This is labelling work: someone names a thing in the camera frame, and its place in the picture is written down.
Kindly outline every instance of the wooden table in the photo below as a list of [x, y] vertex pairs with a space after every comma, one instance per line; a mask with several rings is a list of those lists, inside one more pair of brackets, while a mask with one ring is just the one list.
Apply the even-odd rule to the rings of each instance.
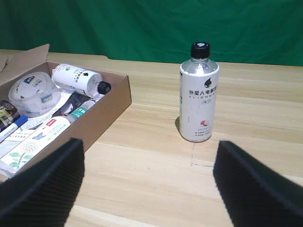
[[212, 175], [219, 140], [303, 185], [303, 67], [220, 63], [213, 136], [191, 143], [175, 126], [179, 64], [65, 53], [49, 60], [127, 73], [133, 95], [86, 152], [67, 227], [232, 226]]

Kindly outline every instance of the product box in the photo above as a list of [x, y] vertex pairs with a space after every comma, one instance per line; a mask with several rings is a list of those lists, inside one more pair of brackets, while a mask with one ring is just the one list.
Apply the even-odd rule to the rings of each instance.
[[[45, 72], [51, 76], [52, 70], [57, 65], [64, 63], [48, 61], [48, 50], [49, 45], [46, 44], [20, 52], [9, 61], [7, 56], [0, 54], [0, 100], [9, 101], [10, 88], [21, 77], [38, 71]], [[132, 103], [127, 75], [100, 69], [89, 69], [83, 66], [78, 67], [100, 73], [103, 80], [111, 84], [112, 89], [53, 142], [28, 161], [16, 174], [30, 168], [66, 143], [70, 138], [83, 140], [84, 150], [86, 151]]]

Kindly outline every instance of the open cardboard box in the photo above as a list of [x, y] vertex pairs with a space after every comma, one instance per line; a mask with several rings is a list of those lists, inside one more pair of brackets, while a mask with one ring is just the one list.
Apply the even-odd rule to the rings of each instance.
[[[46, 72], [50, 76], [52, 75], [52, 69], [63, 62], [48, 61], [48, 50], [49, 44], [46, 44], [18, 53], [10, 61], [8, 61], [7, 56], [0, 55], [0, 100], [9, 101], [8, 93], [10, 88], [22, 76], [37, 71]], [[111, 84], [111, 91], [69, 126], [52, 143], [26, 163], [16, 174], [30, 168], [66, 143], [70, 138], [83, 140], [84, 151], [86, 151], [132, 103], [127, 75], [99, 69], [86, 69], [100, 73], [103, 80]]]

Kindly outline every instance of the black cap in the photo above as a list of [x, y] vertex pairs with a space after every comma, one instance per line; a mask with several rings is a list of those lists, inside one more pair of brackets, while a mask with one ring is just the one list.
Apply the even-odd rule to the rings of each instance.
[[110, 83], [107, 83], [105, 81], [101, 81], [97, 88], [99, 94], [102, 95], [105, 95], [107, 92], [110, 91], [110, 89], [112, 89], [112, 86], [110, 85]]
[[196, 42], [191, 45], [190, 56], [192, 58], [209, 58], [210, 45], [206, 42]]

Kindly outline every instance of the green backdrop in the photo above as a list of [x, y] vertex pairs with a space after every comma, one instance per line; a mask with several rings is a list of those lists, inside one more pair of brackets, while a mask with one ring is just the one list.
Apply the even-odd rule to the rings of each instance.
[[0, 49], [303, 66], [303, 0], [0, 0]]

